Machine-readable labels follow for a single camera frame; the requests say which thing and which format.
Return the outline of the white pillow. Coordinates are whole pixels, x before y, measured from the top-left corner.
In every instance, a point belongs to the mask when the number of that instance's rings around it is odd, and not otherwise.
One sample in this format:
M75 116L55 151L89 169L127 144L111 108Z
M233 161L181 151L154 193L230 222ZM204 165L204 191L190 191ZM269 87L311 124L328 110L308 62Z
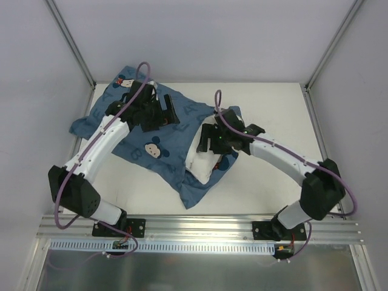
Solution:
M186 156L186 169L201 183L207 184L221 155L214 154L211 150L197 152L197 146L201 137L201 127L196 132Z

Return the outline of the blue cartoon print pillowcase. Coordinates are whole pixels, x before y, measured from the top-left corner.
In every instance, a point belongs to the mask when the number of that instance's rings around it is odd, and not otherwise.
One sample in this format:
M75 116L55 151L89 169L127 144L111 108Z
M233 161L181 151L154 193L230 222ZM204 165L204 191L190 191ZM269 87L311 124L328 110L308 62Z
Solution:
M159 174L175 191L186 209L197 205L238 158L236 152L221 155L207 184L201 184L187 169L186 156L193 138L204 123L214 123L214 109L158 83L159 97L169 94L180 120L159 130L143 132L136 126L115 147L113 154Z

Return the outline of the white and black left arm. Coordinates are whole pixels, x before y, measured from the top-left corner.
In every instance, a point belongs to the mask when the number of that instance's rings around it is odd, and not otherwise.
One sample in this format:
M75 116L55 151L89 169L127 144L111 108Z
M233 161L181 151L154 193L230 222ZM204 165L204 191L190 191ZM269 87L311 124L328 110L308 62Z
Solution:
M99 222L112 236L123 235L127 228L126 211L103 200L92 185L99 168L135 127L150 132L177 123L179 119L169 94L159 98L153 84L133 81L129 92L107 107L86 145L62 167L52 166L48 171L56 226L69 227L59 222L58 210L63 207Z

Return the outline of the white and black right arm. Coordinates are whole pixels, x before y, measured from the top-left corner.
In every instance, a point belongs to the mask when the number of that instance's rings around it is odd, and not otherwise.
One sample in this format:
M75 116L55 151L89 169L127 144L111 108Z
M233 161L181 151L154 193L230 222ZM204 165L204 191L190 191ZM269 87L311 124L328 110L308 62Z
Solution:
M220 155L244 152L268 162L301 187L299 200L283 207L263 226L253 227L253 237L258 240L290 239L295 227L310 220L322 220L345 196L334 161L314 161L296 154L263 128L245 125L232 109L223 110L215 115L214 122L201 126L196 150Z

